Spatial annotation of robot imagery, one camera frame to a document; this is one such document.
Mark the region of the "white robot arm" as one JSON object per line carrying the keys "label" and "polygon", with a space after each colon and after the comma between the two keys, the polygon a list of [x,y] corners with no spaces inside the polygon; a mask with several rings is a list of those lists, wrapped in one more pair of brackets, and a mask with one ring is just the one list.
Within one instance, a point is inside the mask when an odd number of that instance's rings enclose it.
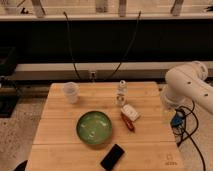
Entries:
{"label": "white robot arm", "polygon": [[177,108],[189,98],[213,115],[213,87],[205,82],[208,68],[200,61],[175,66],[165,74],[161,101],[166,108]]}

